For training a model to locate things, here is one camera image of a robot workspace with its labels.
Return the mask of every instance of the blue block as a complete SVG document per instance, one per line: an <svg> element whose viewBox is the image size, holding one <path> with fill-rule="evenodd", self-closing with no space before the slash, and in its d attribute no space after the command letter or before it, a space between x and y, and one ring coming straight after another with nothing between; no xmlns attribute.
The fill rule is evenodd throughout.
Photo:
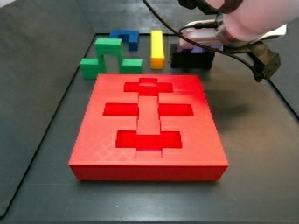
<svg viewBox="0 0 299 224"><path fill-rule="evenodd" d="M138 31L128 31L128 30L113 30L109 33L110 39L121 39L125 43L128 43L128 51L137 51L137 43L138 43Z"/></svg>

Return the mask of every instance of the green l-shaped block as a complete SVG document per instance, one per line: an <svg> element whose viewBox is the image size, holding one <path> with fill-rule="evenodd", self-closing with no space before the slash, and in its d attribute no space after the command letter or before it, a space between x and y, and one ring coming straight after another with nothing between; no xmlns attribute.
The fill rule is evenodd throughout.
<svg viewBox="0 0 299 224"><path fill-rule="evenodd" d="M124 50L120 38L98 38L94 46L97 58L82 59L80 62L84 79L96 79L98 74L106 73L105 55L116 55L120 74L140 74L142 72L141 59L124 59Z"/></svg>

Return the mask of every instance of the black cable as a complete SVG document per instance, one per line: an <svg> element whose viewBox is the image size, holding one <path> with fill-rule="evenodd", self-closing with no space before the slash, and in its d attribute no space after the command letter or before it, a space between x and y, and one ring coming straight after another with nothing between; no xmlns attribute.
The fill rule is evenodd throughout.
<svg viewBox="0 0 299 224"><path fill-rule="evenodd" d="M192 25L185 25L180 30L178 33L182 34L182 30L188 29L188 28L195 28L193 24Z"/></svg>
<svg viewBox="0 0 299 224"><path fill-rule="evenodd" d="M182 39L185 42L191 43L192 45L201 47L204 50L215 52L215 53L220 53L228 57L231 57L232 59L237 60L240 63L243 63L247 68L251 70L251 72L253 73L253 75L257 77L260 76L260 74L257 73L257 71L255 70L255 68L237 56L235 56L233 54L229 54L227 52L223 52L217 49L213 49L205 45L201 45L196 42L193 42L191 39L185 38L162 20L162 18L158 16L158 14L156 13L154 9L152 8L152 6L149 5L149 3L146 2L146 0L142 0L145 7L148 8L148 10L153 13L154 17L160 20L160 22L162 23L162 25L168 28L168 30L180 38Z"/></svg>

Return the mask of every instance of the black block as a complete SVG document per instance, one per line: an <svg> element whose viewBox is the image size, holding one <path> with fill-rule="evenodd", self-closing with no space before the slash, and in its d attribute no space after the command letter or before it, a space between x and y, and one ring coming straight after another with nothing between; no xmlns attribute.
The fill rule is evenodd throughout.
<svg viewBox="0 0 299 224"><path fill-rule="evenodd" d="M205 52L205 53L177 52L177 45L170 44L169 55L170 55L172 68L211 69L215 52Z"/></svg>

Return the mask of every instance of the red box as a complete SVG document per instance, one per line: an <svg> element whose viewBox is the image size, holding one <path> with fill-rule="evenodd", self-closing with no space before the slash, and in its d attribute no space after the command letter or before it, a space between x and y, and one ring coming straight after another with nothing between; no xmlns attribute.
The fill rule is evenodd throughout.
<svg viewBox="0 0 299 224"><path fill-rule="evenodd" d="M69 167L80 180L217 180L228 161L197 76L101 74Z"/></svg>

